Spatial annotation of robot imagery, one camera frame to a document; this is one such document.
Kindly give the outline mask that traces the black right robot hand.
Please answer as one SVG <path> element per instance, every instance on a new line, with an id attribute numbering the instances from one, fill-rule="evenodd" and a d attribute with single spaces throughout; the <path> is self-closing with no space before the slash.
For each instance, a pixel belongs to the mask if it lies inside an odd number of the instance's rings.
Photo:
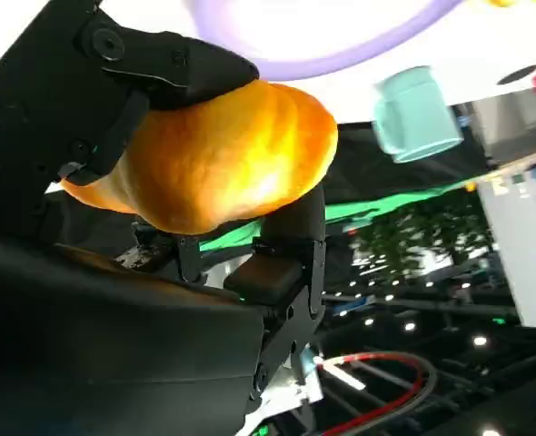
<path id="1" fill-rule="evenodd" d="M 233 435 L 323 317 L 324 200 L 267 216 L 226 289 L 183 235 L 142 272 L 57 243 L 45 190 L 106 175 L 150 108 L 258 75 L 190 37 L 122 27 L 96 1 L 51 1 L 0 58 L 0 435 Z"/>

